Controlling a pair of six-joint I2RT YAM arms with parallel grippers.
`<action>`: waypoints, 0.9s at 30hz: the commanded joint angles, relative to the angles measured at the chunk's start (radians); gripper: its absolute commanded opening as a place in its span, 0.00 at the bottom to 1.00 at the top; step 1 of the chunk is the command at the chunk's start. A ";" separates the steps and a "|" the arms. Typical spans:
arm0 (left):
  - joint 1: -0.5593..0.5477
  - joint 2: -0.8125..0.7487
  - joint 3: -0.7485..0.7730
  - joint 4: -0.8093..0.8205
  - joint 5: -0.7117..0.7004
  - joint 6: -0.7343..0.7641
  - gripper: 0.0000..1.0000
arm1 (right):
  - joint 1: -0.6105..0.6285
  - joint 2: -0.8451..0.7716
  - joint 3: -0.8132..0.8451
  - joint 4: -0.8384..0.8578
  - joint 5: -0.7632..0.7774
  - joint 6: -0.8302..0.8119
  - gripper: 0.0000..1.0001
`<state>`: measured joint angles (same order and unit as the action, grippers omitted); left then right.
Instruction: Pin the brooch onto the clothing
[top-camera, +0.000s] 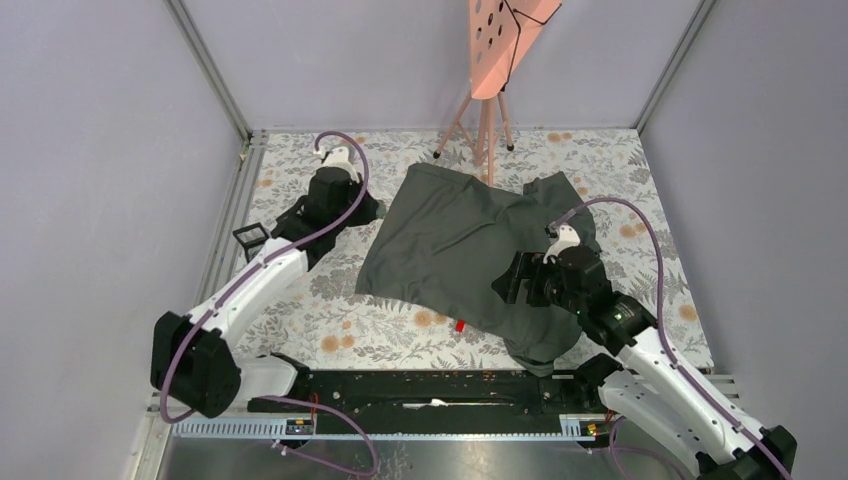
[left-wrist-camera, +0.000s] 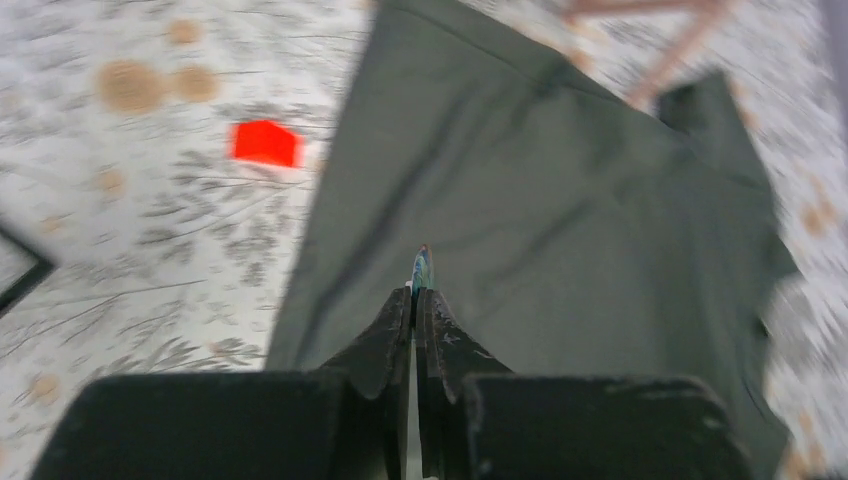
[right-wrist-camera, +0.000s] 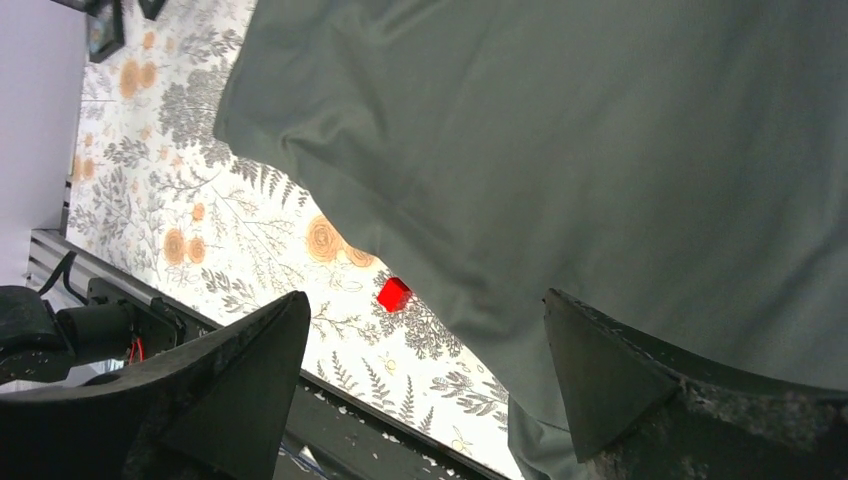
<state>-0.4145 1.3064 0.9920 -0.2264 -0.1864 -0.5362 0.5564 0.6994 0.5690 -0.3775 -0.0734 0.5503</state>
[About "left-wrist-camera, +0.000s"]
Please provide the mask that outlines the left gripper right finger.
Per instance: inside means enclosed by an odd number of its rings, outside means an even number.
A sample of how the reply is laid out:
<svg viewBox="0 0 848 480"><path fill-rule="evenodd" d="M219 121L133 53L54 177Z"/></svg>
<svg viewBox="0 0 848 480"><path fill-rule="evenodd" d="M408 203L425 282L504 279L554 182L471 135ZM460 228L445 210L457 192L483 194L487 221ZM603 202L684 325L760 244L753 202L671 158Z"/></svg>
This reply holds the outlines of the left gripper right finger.
<svg viewBox="0 0 848 480"><path fill-rule="evenodd" d="M511 371L455 319L443 294L425 288L415 312L422 473L437 479L511 479Z"/></svg>

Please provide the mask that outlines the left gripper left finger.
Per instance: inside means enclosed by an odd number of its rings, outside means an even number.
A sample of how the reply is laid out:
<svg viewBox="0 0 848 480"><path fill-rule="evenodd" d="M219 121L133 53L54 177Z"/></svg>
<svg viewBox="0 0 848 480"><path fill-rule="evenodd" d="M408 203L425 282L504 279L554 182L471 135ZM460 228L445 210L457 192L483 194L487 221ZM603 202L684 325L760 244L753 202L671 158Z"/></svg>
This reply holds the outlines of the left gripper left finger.
<svg viewBox="0 0 848 480"><path fill-rule="evenodd" d="M412 299L393 290L376 318L321 369L344 380L332 479L404 479L411 363Z"/></svg>

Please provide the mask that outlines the round brooch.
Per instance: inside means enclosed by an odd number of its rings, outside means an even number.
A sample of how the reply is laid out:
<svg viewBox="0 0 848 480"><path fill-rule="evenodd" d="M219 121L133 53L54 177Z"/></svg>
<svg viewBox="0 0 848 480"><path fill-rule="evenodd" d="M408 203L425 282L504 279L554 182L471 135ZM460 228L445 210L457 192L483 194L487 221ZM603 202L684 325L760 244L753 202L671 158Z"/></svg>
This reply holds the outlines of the round brooch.
<svg viewBox="0 0 848 480"><path fill-rule="evenodd" d="M428 245L422 245L417 251L411 276L411 292L417 296L422 290L434 288L434 268L432 252Z"/></svg>

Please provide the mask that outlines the dark grey t-shirt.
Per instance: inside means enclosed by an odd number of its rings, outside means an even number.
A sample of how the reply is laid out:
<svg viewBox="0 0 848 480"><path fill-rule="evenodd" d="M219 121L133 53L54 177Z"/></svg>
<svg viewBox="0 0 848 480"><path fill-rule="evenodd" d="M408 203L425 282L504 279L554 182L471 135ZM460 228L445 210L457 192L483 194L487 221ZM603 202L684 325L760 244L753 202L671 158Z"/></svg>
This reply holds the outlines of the dark grey t-shirt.
<svg viewBox="0 0 848 480"><path fill-rule="evenodd" d="M463 3L382 2L266 367L341 350L422 245L461 326L511 369L699 378L754 477L775 475L764 313L796 266L722 75L649 116Z"/></svg>

